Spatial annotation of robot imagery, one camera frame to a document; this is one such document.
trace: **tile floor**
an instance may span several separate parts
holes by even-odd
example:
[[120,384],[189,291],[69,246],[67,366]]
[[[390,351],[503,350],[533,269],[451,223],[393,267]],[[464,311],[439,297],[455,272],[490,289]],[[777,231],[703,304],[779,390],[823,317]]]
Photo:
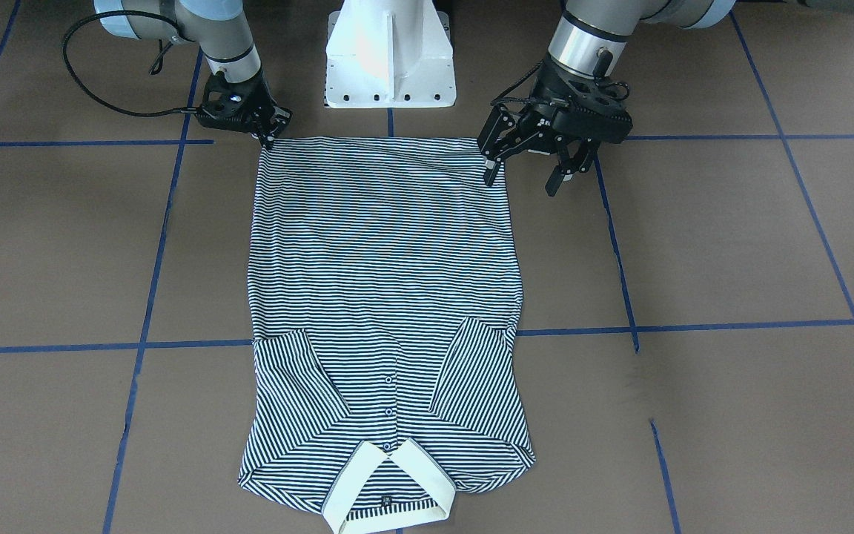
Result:
[[[90,4],[0,0],[0,533],[321,534],[234,480],[258,145],[87,100],[59,44]],[[332,111],[338,4],[247,6],[289,136],[477,135],[558,19],[454,1],[454,108]],[[149,78],[153,47],[91,27],[71,57],[133,108],[199,93],[196,51]],[[551,159],[509,162],[539,463],[409,531],[854,532],[854,18],[644,26],[615,75],[636,126],[597,175],[549,199]]]

